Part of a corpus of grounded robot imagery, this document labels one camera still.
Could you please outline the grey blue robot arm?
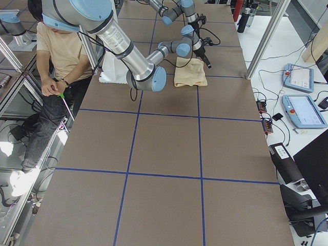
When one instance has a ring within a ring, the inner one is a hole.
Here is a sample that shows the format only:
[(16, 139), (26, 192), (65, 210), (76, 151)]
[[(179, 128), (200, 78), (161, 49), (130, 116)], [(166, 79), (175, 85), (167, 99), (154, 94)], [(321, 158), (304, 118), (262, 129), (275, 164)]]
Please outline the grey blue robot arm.
[(136, 90), (161, 91), (167, 81), (167, 74), (159, 66), (170, 53), (185, 57), (194, 52), (208, 68), (211, 64), (205, 55), (207, 42), (199, 35), (199, 21), (204, 16), (196, 14), (193, 1), (178, 1), (169, 9), (161, 1), (147, 1), (169, 26), (180, 15), (186, 16), (187, 25), (181, 30), (182, 38), (172, 42), (161, 42), (148, 57), (144, 57), (134, 46), (114, 19), (111, 1), (43, 1), (42, 16), (45, 25), (68, 32), (78, 32), (80, 27), (97, 35), (114, 56), (128, 68), (127, 83)]
[(170, 26), (178, 17), (184, 15), (187, 23), (191, 25), (195, 32), (199, 35), (199, 22), (204, 25), (206, 23), (206, 16), (196, 13), (195, 4), (193, 1), (181, 0), (173, 2), (175, 5), (170, 9), (164, 5), (163, 1), (145, 0), (145, 3), (150, 5), (160, 15), (166, 26)]

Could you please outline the spare grey robot arm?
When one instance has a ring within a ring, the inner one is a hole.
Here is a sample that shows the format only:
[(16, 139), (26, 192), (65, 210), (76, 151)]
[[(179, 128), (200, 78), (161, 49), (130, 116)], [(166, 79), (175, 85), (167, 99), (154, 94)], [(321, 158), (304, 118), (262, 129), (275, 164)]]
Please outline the spare grey robot arm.
[(8, 45), (12, 51), (32, 52), (36, 46), (36, 33), (26, 30), (17, 15), (18, 10), (1, 10), (1, 36), (13, 37)]

